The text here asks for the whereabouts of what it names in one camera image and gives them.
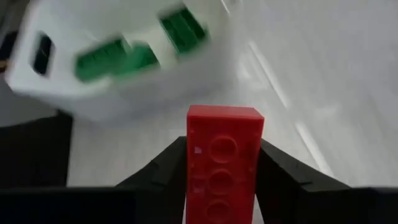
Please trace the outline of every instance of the green lego piece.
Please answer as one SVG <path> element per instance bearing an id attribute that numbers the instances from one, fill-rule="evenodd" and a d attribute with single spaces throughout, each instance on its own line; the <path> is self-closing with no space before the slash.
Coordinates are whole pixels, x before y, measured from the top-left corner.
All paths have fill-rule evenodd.
<path id="1" fill-rule="evenodd" d="M 127 53 L 127 57 L 120 62 L 113 74 L 115 76 L 131 74 L 144 67 L 158 63 L 159 61 L 148 44 L 135 43 L 132 50 Z"/>
<path id="2" fill-rule="evenodd" d="M 186 6 L 162 16 L 160 23 L 180 54 L 190 52 L 207 37 L 207 32 Z"/>
<path id="3" fill-rule="evenodd" d="M 89 82 L 114 70 L 124 60 L 129 46 L 119 37 L 77 56 L 75 75 L 82 82 Z"/>

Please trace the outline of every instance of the black opening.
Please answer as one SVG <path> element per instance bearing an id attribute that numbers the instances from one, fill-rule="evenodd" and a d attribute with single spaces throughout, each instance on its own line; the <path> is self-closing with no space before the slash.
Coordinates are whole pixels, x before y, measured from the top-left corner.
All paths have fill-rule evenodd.
<path id="1" fill-rule="evenodd" d="M 50 37 L 45 34 L 41 34 L 39 45 L 37 46 L 35 59 L 33 62 L 33 69 L 36 73 L 43 77 L 45 77 L 47 73 L 52 46 L 53 44 Z"/>

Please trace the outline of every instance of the gray floor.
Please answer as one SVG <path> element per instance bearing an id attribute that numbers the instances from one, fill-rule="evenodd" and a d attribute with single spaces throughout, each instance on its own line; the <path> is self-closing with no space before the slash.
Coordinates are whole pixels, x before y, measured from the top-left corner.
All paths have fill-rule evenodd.
<path id="1" fill-rule="evenodd" d="M 70 185 L 113 185 L 185 134 L 189 104 L 256 107 L 263 138 L 350 185 L 398 184 L 395 1 L 245 1 L 237 83 L 131 118 L 75 125 Z"/>

